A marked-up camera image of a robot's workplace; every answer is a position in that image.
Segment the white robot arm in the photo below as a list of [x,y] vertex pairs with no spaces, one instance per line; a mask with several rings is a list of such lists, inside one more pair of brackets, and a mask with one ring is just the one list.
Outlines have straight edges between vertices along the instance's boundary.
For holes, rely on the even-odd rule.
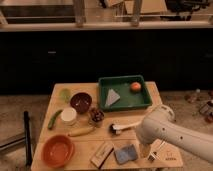
[[159,105],[136,126],[136,137],[144,146],[164,140],[213,164],[213,135],[178,126],[174,120],[174,111]]

